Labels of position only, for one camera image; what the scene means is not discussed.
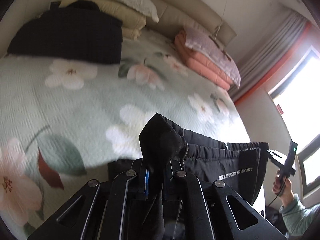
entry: red leaf print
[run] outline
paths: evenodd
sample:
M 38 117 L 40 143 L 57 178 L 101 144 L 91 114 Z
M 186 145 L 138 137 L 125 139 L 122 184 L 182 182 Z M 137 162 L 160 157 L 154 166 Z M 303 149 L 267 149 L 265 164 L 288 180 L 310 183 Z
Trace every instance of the red leaf print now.
M 38 167 L 42 178 L 51 186 L 64 189 L 59 174 L 51 169 L 42 158 L 40 149 L 38 148 Z

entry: floral bedspread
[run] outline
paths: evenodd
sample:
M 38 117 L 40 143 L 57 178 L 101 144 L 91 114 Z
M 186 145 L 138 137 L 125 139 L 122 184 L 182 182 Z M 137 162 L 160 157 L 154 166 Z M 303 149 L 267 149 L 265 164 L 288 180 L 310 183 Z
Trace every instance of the floral bedspread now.
M 120 65 L 45 57 L 0 60 L 0 215 L 26 239 L 107 163 L 141 157 L 159 112 L 228 142 L 249 137 L 228 93 L 181 64 L 169 40 L 124 40 Z

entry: flower stem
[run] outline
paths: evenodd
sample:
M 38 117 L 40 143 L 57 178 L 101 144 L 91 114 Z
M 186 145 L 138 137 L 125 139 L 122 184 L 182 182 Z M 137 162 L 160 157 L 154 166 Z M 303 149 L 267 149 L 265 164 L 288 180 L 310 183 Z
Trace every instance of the flower stem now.
M 45 127 L 41 128 L 36 135 L 32 138 L 32 140 L 29 142 L 28 146 L 26 147 L 26 150 L 24 151 L 25 153 L 28 152 L 29 147 L 31 146 L 31 144 L 35 141 L 35 139 L 39 136 L 40 133 L 42 133 L 44 130 L 47 130 L 50 128 L 50 125 L 46 125 Z

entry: window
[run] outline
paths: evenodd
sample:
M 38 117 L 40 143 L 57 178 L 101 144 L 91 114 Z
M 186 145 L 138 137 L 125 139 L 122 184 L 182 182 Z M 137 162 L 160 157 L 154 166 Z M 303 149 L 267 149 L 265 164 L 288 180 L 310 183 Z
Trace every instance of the window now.
M 303 194 L 320 185 L 320 59 L 311 50 L 270 94 L 298 144 Z

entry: human hand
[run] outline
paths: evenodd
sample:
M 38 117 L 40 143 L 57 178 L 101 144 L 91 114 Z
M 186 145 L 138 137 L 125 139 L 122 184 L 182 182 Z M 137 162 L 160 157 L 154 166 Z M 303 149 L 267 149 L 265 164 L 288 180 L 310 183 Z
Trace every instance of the human hand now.
M 282 201 L 282 205 L 286 207 L 293 201 L 294 195 L 291 190 L 291 184 L 292 184 L 291 180 L 289 178 L 287 179 L 283 178 L 283 181 L 285 181 L 284 191 L 279 198 Z M 272 192 L 277 195 L 281 190 L 282 184 L 283 182 L 280 181 L 280 178 L 279 178 L 279 171 L 277 171 L 275 181 L 273 182 Z

